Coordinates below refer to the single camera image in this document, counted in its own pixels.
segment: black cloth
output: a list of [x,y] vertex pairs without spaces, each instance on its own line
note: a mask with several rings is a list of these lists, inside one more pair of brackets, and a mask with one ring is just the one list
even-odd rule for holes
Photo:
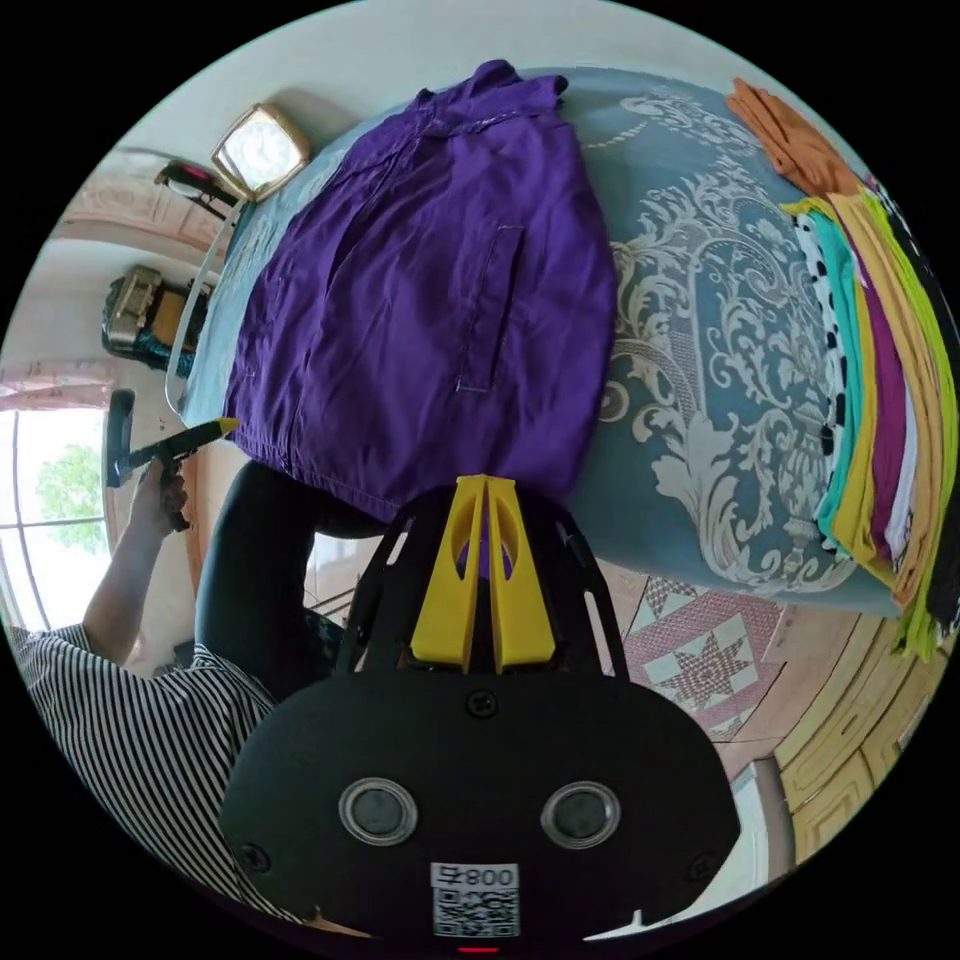
[[328,665],[303,609],[314,533],[358,540],[384,524],[262,464],[227,494],[197,592],[196,640],[255,677],[279,703]]

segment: yellow plastic part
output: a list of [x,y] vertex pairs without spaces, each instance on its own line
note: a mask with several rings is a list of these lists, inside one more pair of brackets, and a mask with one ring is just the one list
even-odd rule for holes
[[240,426],[240,421],[233,417],[217,417],[217,423],[220,425],[220,436],[225,437],[228,433],[233,433]]
[[[485,477],[461,477],[450,506],[437,561],[427,585],[410,649],[423,663],[470,667],[477,610]],[[470,544],[463,579],[457,561]]]
[[[512,480],[487,480],[490,509],[490,602],[497,673],[548,663],[556,651],[550,618]],[[510,560],[510,578],[503,554]]]
[[[556,651],[533,554],[512,480],[461,477],[410,647],[422,663],[470,667],[480,575],[480,540],[489,513],[490,603],[497,673],[548,663]],[[457,560],[470,544],[464,575]],[[510,560],[510,577],[503,564]]]

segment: magenta cloth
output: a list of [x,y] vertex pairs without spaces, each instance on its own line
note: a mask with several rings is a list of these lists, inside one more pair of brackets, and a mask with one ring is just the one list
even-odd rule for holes
[[890,546],[886,539],[887,524],[893,510],[893,501],[900,482],[900,467],[907,438],[907,384],[903,378],[903,364],[897,345],[890,332],[890,324],[883,312],[877,291],[869,280],[860,254],[849,235],[850,249],[857,258],[860,274],[867,279],[864,296],[870,314],[873,346],[876,355],[877,376],[877,430],[873,443],[874,507],[870,533],[877,552],[890,560]]
[[250,295],[237,446],[384,521],[462,475],[572,491],[617,278],[566,85],[493,61],[353,145]]

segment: bed sheet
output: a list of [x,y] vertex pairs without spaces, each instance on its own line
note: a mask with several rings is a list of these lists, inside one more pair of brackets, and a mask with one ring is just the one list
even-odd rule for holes
[[[881,584],[820,548],[812,521],[825,348],[779,207],[800,192],[716,91],[599,68],[521,73],[570,81],[562,115],[620,280],[600,423],[569,504],[594,551],[714,589],[895,614]],[[188,424],[222,413],[247,297],[287,223],[382,119],[242,218],[181,406]]]

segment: tiled floor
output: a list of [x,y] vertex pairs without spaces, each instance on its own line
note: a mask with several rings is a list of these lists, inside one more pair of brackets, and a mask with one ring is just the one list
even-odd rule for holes
[[[198,521],[205,547],[247,458],[226,441],[200,456]],[[342,622],[377,543],[317,537],[304,580],[304,605]],[[855,615],[842,611],[784,609],[766,600],[647,578],[603,561],[600,566],[632,679],[687,710],[716,744],[731,778],[750,761],[769,756],[792,729],[856,623]]]

